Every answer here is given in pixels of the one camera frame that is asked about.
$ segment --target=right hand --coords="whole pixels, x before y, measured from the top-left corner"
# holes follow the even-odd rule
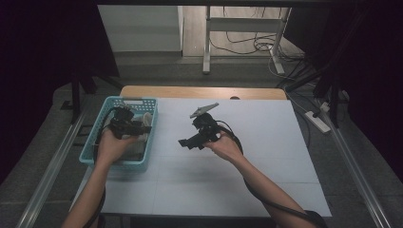
[[[98,160],[96,164],[111,165],[125,152],[129,144],[137,141],[138,136],[132,136],[124,140],[118,140],[110,129],[105,130],[98,147]]]
[[[232,162],[236,158],[243,157],[235,141],[223,131],[220,132],[220,138],[216,142],[206,142],[203,146],[210,148],[220,158],[229,162]]]

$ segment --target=metal frame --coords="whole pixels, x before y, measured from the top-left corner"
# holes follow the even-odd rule
[[[359,167],[357,161],[355,160],[355,157],[350,150],[349,145],[344,140],[340,129],[335,127],[335,125],[331,121],[331,118],[326,113],[324,113],[322,116],[326,124],[328,124],[332,129],[332,136],[341,154],[341,157],[343,158],[347,168],[350,171],[350,174],[353,177],[353,180],[355,181],[358,192],[365,200],[367,208],[371,216],[373,217],[376,227],[391,228],[392,226],[386,217],[386,214],[376,196],[376,193],[365,178],[365,175]]]
[[[59,148],[54,153],[44,176],[42,176],[41,181],[35,189],[29,203],[22,214],[20,220],[18,221],[16,227],[32,227],[39,213],[42,210],[44,202],[48,197],[53,183],[56,181],[57,175],[66,159],[67,153],[73,144],[73,141],[83,123],[83,120],[89,110],[92,109],[92,103],[87,99],[83,102],[83,111],[80,116],[78,116],[76,122],[70,126],[67,134],[63,138]]]
[[[203,74],[210,73],[210,32],[211,31],[239,31],[239,32],[275,32],[276,40],[270,49],[277,74],[284,75],[284,68],[278,58],[279,42],[287,24],[290,8],[285,8],[280,19],[262,18],[227,18],[211,17],[210,7],[206,7],[205,16],[205,43],[202,63]]]

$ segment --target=dark background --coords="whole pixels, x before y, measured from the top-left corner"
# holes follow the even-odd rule
[[[99,72],[119,74],[93,1],[3,1],[0,30],[2,182],[46,118],[56,88],[73,74],[83,85]]]
[[[351,118],[402,180],[401,9],[398,1],[375,1],[337,70],[351,98]],[[321,53],[314,59],[320,67],[351,16],[348,9],[293,9],[287,29],[294,27],[294,34],[286,35],[308,54]],[[83,79],[99,72],[118,76],[118,72],[92,1],[3,1],[0,30],[3,181],[47,116],[57,87],[69,83],[72,73]]]
[[[350,96],[350,118],[403,181],[403,4],[367,3],[368,14],[334,71]],[[354,9],[292,9],[284,36],[321,68],[346,34],[353,13]]]

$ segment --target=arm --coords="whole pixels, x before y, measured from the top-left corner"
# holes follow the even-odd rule
[[[221,137],[218,141],[207,142],[204,146],[211,148],[219,157],[234,164],[249,185],[264,199],[305,213],[287,193],[243,157],[237,144],[226,133],[221,132]],[[272,219],[282,228],[315,228],[315,225],[302,218],[295,217],[264,203],[263,205]]]
[[[136,139],[130,137],[125,140],[118,140],[113,136],[112,131],[104,132],[98,148],[98,160],[95,167],[62,227],[83,227],[89,221],[101,201],[110,166],[124,154],[126,147],[134,143]]]

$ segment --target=power strip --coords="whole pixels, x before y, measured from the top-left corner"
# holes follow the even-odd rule
[[[305,113],[305,116],[308,117],[308,119],[317,127],[319,130],[323,133],[326,134],[330,131],[330,127],[326,125],[319,117],[314,117],[314,112],[309,111]]]

